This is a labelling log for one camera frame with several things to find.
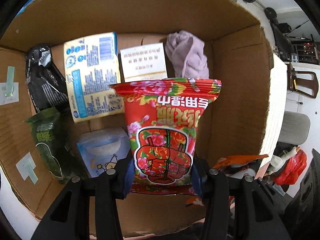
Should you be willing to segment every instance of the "red floral package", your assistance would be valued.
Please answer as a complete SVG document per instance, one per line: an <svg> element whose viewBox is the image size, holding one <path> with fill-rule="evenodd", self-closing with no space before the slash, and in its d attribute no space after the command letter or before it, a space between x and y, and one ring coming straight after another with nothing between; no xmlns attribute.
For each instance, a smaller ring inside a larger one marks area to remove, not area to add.
<svg viewBox="0 0 320 240"><path fill-rule="evenodd" d="M135 165L132 192L193 195L190 171L198 121L217 99L221 81L174 78L112 88L124 98Z"/></svg>

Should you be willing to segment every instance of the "cardboard box wall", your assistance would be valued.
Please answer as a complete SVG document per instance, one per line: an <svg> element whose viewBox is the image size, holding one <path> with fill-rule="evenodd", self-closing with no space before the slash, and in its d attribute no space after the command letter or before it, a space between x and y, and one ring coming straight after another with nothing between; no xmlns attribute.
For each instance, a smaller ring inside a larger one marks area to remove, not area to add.
<svg viewBox="0 0 320 240"><path fill-rule="evenodd" d="M33 111L25 82L25 52L37 43L48 43L63 73L59 44L65 41L114 31L122 49L162 42L166 34L180 30L206 42L210 78L222 81L220 97L200 119L196 152L211 166L223 156L258 154L273 61L259 21L230 0L36 0L13 20L0 40L0 82L5 82L7 66L15 66L20 101L0 106L0 163L13 191L36 217L45 214L63 186L51 177L29 125L23 122ZM168 75L173 76L172 65L166 63ZM125 128L125 121L119 114L68 125L74 148L81 134L104 127ZM24 181L15 166L28 152L36 163L36 184L30 178ZM185 207L186 198L132 193L117 201L123 235L172 233L203 218L205 209ZM93 203L91 207L94 234Z"/></svg>

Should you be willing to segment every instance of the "green package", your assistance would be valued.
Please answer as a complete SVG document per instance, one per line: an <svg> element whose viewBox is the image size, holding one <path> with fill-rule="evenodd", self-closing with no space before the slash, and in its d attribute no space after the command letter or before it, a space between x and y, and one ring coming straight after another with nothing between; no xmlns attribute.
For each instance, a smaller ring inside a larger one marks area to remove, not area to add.
<svg viewBox="0 0 320 240"><path fill-rule="evenodd" d="M30 117L31 135L40 156L51 174L67 183L73 176L87 178L81 163L75 158L67 145L67 133L60 121L60 112L56 108L48 108Z"/></svg>

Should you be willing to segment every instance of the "purple cloth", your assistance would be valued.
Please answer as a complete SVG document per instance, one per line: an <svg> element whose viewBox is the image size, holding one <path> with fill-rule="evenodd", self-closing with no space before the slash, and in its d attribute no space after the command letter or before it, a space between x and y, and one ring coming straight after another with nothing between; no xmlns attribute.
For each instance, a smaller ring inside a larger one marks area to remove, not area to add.
<svg viewBox="0 0 320 240"><path fill-rule="evenodd" d="M176 77L209 78L203 48L204 42L192 33L180 31L168 35L165 52L172 62Z"/></svg>

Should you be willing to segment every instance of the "barcode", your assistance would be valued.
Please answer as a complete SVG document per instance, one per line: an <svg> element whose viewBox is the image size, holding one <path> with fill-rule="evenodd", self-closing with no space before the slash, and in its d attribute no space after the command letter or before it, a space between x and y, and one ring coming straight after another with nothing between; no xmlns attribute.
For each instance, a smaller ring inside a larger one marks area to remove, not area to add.
<svg viewBox="0 0 320 240"><path fill-rule="evenodd" d="M111 37L99 38L100 60L112 59L111 46Z"/></svg>

